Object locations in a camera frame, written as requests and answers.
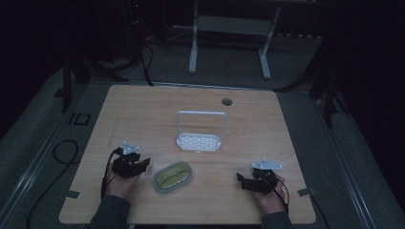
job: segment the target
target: person's left hand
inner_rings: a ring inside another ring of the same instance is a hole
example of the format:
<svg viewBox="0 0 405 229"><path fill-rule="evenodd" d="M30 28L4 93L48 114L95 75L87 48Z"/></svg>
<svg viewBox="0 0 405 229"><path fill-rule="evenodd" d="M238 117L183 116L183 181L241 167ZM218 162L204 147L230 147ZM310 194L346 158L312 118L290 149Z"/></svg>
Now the person's left hand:
<svg viewBox="0 0 405 229"><path fill-rule="evenodd" d="M139 175L134 177L129 177L124 179L113 172L112 170L113 163L110 164L110 168L107 174L107 183L111 180L108 186L105 189L105 195L116 196L119 198L124 198L127 201L130 201L129 197L132 193L135 184L139 179Z"/></svg>

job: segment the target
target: person's right hand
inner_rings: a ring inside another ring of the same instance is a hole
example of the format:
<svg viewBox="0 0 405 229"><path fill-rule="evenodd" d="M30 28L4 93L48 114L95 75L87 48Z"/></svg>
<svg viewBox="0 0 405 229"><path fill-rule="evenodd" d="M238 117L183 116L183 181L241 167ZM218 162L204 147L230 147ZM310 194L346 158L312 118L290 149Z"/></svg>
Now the person's right hand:
<svg viewBox="0 0 405 229"><path fill-rule="evenodd" d="M262 209L263 214L272 214L272 213L277 213L277 212L284 212L286 211L285 207L285 194L283 191L283 183L285 181L284 178L278 176L276 174L276 177L279 181L277 181L277 186L275 187L275 190L277 191L278 194L283 199L280 199L274 191L271 191L267 195L263 195L261 193L256 193L256 192L251 192L252 196L254 199L257 201L259 204L260 208Z"/></svg>

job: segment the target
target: oval container with green lid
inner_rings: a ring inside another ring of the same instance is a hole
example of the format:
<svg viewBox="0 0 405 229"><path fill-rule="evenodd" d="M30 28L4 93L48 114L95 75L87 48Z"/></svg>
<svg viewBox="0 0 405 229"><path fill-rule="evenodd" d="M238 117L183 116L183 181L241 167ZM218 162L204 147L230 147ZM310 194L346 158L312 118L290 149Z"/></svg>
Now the oval container with green lid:
<svg viewBox="0 0 405 229"><path fill-rule="evenodd" d="M156 192L167 194L186 184L192 176L190 166L185 162L178 162L155 173L153 187Z"/></svg>

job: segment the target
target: dark sleeve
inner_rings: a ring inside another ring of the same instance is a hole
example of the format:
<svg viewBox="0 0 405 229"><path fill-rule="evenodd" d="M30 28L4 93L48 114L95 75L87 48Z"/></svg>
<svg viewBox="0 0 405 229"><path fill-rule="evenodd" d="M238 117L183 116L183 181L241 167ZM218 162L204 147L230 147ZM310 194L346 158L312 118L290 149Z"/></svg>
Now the dark sleeve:
<svg viewBox="0 0 405 229"><path fill-rule="evenodd" d="M264 229L290 229L292 228L291 220L286 212L268 214L262 217Z"/></svg>
<svg viewBox="0 0 405 229"><path fill-rule="evenodd" d="M131 203L123 198L105 196L90 222L91 229L126 228Z"/></svg>

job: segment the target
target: forearm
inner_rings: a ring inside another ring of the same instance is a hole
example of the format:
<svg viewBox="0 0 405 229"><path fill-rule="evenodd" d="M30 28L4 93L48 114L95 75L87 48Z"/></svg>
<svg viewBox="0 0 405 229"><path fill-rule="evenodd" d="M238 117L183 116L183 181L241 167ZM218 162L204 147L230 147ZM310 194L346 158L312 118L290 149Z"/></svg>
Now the forearm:
<svg viewBox="0 0 405 229"><path fill-rule="evenodd" d="M105 196L90 223L91 229L123 229L131 203L123 198Z"/></svg>
<svg viewBox="0 0 405 229"><path fill-rule="evenodd" d="M290 229L292 228L291 220L286 212L268 214L262 217L264 229Z"/></svg>

